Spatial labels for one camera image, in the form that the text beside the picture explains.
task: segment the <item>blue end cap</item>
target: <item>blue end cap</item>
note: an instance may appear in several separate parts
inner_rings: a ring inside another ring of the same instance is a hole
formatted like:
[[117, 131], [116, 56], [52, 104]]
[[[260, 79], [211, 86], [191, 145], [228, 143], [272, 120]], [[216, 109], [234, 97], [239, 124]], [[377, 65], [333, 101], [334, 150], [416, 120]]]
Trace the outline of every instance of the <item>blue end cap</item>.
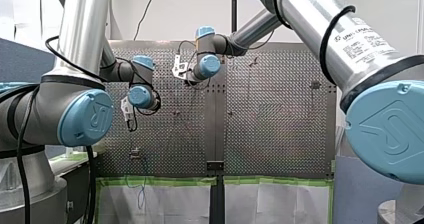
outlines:
[[58, 139], [67, 147], [90, 146], [100, 141], [112, 125], [109, 94], [92, 89], [75, 98], [62, 115]]
[[395, 180], [424, 184], [424, 82], [369, 88], [347, 111], [347, 137], [369, 167]]
[[28, 85], [31, 83], [28, 82], [0, 82], [0, 93], [5, 92], [5, 91], [9, 91], [11, 89], [23, 86], [23, 85]]
[[210, 26], [202, 26], [199, 27], [196, 31], [196, 39], [199, 39], [201, 37], [204, 37], [206, 35], [215, 34], [215, 29]]
[[134, 86], [128, 92], [128, 101], [136, 108], [148, 108], [152, 102], [152, 96], [144, 86]]
[[221, 62], [214, 55], [206, 55], [199, 62], [200, 73], [206, 77], [213, 77], [221, 68]]
[[144, 55], [133, 56], [133, 62], [153, 71], [153, 59]]

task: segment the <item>perforated metal panel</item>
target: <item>perforated metal panel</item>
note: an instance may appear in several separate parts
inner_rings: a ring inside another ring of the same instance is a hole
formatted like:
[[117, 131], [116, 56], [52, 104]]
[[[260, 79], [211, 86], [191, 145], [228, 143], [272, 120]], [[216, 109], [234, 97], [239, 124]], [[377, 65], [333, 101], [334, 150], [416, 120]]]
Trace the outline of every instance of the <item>perforated metal panel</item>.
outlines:
[[227, 73], [225, 173], [326, 177], [336, 94], [314, 56], [302, 44], [268, 44]]
[[[156, 175], [204, 176], [205, 157], [205, 91], [193, 91], [171, 73], [176, 43], [116, 42], [116, 56], [131, 59], [137, 54], [153, 58], [153, 85], [160, 93], [162, 108], [153, 116], [137, 115], [138, 130], [129, 133], [120, 110], [120, 100], [128, 92], [126, 83], [107, 84], [115, 113], [112, 128], [103, 139], [99, 173], [103, 176]], [[184, 50], [189, 58], [192, 50]], [[130, 159], [138, 147], [140, 159]]]
[[[101, 175], [205, 176], [211, 160], [224, 161], [225, 175], [331, 173], [336, 90], [303, 44], [269, 43], [249, 51], [223, 65], [204, 91], [172, 77], [178, 44], [112, 43], [117, 56], [154, 59], [153, 85], [163, 105], [154, 116], [138, 115], [138, 131], [129, 133], [119, 108], [128, 84], [107, 84], [115, 113], [103, 140]], [[183, 59], [191, 53], [184, 49]], [[145, 161], [129, 158], [136, 147]]]

